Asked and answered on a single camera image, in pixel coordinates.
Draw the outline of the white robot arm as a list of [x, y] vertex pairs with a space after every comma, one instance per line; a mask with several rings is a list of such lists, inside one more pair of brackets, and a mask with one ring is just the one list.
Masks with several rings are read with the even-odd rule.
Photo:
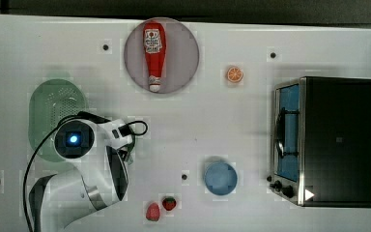
[[55, 155], [71, 170], [41, 177], [28, 196], [33, 232], [62, 232], [74, 221], [124, 199], [126, 157], [133, 142], [128, 124], [81, 111], [50, 134]]

